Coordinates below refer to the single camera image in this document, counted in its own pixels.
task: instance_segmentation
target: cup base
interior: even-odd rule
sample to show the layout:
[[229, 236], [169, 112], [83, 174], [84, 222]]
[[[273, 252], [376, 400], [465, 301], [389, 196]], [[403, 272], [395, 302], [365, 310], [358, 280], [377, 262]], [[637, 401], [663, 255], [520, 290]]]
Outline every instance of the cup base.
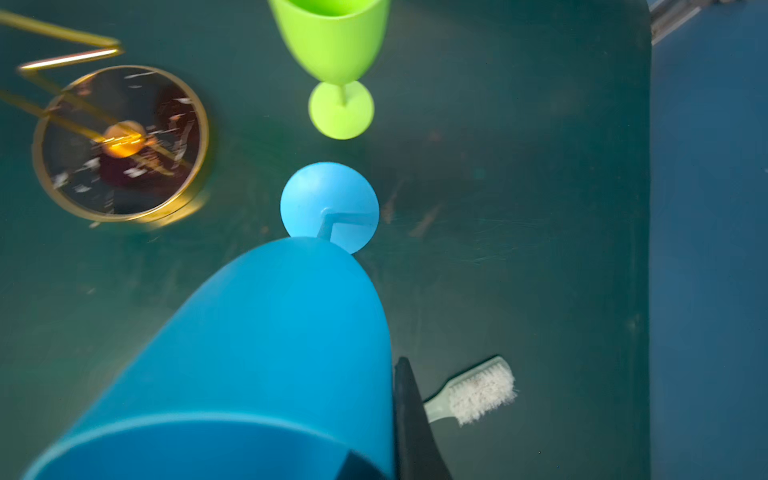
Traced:
[[366, 131], [373, 120], [373, 97], [358, 81], [338, 85], [319, 83], [310, 95], [310, 118], [327, 137], [349, 140]]

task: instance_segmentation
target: green goblet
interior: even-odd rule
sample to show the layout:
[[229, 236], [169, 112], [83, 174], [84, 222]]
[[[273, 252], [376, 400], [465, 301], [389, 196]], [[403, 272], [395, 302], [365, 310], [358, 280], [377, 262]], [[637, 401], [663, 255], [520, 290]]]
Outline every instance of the green goblet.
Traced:
[[321, 80], [310, 118], [337, 140], [354, 138], [373, 120], [373, 97], [356, 81], [381, 48], [389, 0], [270, 0], [291, 54]]

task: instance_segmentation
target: brush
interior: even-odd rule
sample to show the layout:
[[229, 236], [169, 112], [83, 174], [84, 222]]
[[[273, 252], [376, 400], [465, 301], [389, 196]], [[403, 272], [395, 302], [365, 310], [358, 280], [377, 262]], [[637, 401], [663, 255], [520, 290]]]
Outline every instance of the brush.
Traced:
[[495, 356], [450, 379], [424, 404], [429, 423], [456, 417], [459, 426], [472, 423], [502, 405], [512, 403], [515, 377], [509, 365]]

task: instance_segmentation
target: gold rim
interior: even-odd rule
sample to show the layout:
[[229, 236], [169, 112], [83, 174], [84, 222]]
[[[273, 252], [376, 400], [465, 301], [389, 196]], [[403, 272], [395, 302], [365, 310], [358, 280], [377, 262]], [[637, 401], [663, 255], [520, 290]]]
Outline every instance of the gold rim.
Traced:
[[[48, 119], [46, 117], [41, 118], [38, 121], [37, 127], [35, 128], [35, 137], [34, 137], [34, 140], [32, 141], [32, 165], [35, 167], [35, 173], [38, 176], [38, 181], [40, 182], [40, 185], [42, 185], [43, 190], [45, 190], [45, 193], [47, 193], [48, 196], [52, 198], [53, 201], [56, 202], [56, 204], [58, 204], [59, 207], [63, 208], [70, 214], [77, 215], [78, 217], [85, 218], [88, 220], [104, 222], [104, 223], [129, 222], [129, 221], [146, 223], [146, 222], [157, 220], [162, 217], [166, 217], [167, 215], [170, 215], [173, 212], [179, 210], [184, 205], [189, 203], [189, 201], [192, 200], [195, 194], [199, 191], [200, 187], [202, 187], [204, 178], [203, 178], [203, 175], [199, 175], [199, 173], [202, 170], [203, 162], [205, 161], [205, 156], [208, 151], [208, 140], [209, 140], [208, 139], [208, 133], [209, 133], [208, 132], [208, 116], [205, 113], [205, 108], [203, 108], [203, 103], [200, 101], [199, 97], [190, 88], [190, 86], [184, 83], [179, 77], [171, 73], [168, 73], [165, 70], [161, 70], [159, 68], [154, 68], [154, 67], [145, 67], [143, 65], [118, 65], [115, 67], [102, 68], [101, 70], [93, 71], [87, 75], [84, 75], [78, 78], [77, 80], [67, 85], [65, 87], [65, 90], [69, 90], [74, 86], [88, 80], [90, 77], [93, 77], [96, 74], [100, 74], [103, 71], [117, 70], [119, 68], [143, 68], [144, 70], [153, 71], [154, 73], [161, 74], [164, 77], [171, 80], [173, 83], [177, 84], [184, 91], [184, 93], [189, 97], [189, 99], [192, 100], [192, 105], [194, 106], [195, 113], [197, 114], [197, 119], [200, 122], [200, 150], [197, 152], [197, 158], [195, 158], [194, 165], [192, 166], [192, 171], [187, 176], [187, 179], [184, 181], [181, 187], [179, 187], [179, 189], [176, 190], [176, 193], [171, 195], [162, 204], [157, 205], [156, 207], [151, 208], [150, 210], [139, 212], [138, 214], [128, 214], [128, 215], [101, 214], [99, 212], [95, 212], [93, 210], [89, 210], [85, 207], [81, 207], [80, 205], [77, 205], [75, 202], [65, 197], [61, 192], [53, 188], [51, 177], [48, 174], [48, 172], [45, 170], [45, 165], [43, 164], [42, 141], [45, 136], [45, 131], [48, 128]], [[61, 97], [62, 96], [59, 95], [58, 97], [51, 100], [51, 102], [46, 107], [46, 110], [52, 108], [59, 101], [61, 101]]]

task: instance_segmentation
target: dark green tabletop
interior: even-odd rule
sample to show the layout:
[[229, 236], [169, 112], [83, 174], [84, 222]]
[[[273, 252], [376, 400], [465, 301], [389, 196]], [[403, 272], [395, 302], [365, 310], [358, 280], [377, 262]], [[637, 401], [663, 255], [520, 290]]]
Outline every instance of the dark green tabletop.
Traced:
[[[316, 81], [266, 2], [15, 3], [123, 41], [124, 56], [56, 71], [60, 83], [163, 68], [200, 95], [216, 142], [202, 210], [150, 232], [91, 229], [38, 186], [35, 119], [0, 104], [0, 478], [208, 276], [286, 236], [280, 191], [317, 161], [357, 169], [379, 196], [356, 258], [422, 394], [495, 354], [516, 376], [512, 406], [433, 425], [455, 480], [649, 478], [644, 0], [395, 0], [362, 79], [376, 117], [351, 141], [310, 123]], [[13, 68], [72, 51], [1, 30], [0, 86], [44, 103]]]

